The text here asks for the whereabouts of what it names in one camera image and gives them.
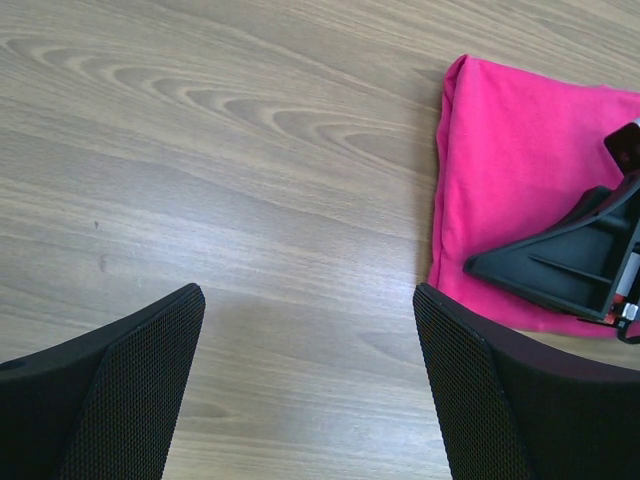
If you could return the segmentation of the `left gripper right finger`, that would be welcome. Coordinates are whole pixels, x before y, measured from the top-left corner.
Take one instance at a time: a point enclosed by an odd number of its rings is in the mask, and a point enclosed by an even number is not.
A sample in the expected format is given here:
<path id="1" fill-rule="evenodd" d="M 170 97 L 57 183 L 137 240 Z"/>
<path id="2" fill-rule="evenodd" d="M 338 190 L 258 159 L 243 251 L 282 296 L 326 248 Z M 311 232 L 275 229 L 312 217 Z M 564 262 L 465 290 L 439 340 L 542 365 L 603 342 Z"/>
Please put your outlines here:
<path id="1" fill-rule="evenodd" d="M 545 345 L 425 283 L 413 307 L 453 478 L 638 478 L 638 371 Z"/>

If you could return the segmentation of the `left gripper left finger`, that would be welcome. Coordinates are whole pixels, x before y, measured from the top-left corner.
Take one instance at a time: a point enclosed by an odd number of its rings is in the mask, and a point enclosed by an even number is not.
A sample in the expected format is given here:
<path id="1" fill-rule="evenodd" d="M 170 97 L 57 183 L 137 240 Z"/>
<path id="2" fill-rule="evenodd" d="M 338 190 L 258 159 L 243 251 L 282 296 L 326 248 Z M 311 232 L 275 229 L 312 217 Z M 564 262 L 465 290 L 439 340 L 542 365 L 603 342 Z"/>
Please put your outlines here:
<path id="1" fill-rule="evenodd" d="M 191 283 L 2 363 L 2 478 L 162 478 L 204 312 Z"/>

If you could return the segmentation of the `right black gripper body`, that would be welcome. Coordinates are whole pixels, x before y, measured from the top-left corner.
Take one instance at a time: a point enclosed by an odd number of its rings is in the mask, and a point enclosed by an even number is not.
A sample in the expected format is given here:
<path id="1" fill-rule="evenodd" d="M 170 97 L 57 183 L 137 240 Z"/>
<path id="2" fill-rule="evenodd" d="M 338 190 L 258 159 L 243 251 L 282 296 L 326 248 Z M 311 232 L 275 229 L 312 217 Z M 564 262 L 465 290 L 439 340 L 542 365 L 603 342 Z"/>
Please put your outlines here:
<path id="1" fill-rule="evenodd" d="M 607 136 L 604 143 L 624 176 L 639 170 L 638 119 Z M 638 345 L 639 336 L 630 336 L 629 329 L 633 324 L 639 323 L 639 244 L 634 246 L 617 293 L 622 296 L 621 302 L 616 303 L 613 309 L 613 314 L 618 319 L 617 338 L 623 343 Z"/>

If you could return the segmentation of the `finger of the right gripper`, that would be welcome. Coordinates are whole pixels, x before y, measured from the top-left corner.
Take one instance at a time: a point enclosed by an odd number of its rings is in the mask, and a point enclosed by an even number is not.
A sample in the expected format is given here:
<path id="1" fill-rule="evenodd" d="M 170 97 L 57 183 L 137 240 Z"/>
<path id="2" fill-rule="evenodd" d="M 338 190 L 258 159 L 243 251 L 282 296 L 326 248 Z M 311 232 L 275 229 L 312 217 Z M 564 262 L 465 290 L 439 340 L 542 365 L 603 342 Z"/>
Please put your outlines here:
<path id="1" fill-rule="evenodd" d="M 546 309 L 603 321 L 639 247 L 639 186 L 587 191 L 552 227 L 469 257 L 464 271 Z"/>

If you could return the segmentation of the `magenta t-shirt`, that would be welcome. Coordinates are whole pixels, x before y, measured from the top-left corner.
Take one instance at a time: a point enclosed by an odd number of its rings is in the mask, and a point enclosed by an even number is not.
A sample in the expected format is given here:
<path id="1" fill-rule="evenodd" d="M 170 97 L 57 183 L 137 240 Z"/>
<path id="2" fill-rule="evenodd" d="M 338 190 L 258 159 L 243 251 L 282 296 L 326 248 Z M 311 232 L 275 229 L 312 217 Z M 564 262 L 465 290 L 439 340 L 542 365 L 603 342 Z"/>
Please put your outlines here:
<path id="1" fill-rule="evenodd" d="M 638 116 L 637 91 L 459 57 L 444 76 L 436 132 L 429 283 L 512 329 L 612 337 L 610 328 L 542 309 L 466 274 L 463 265 L 551 226 L 586 190 L 617 186 L 622 176 L 603 140 Z"/>

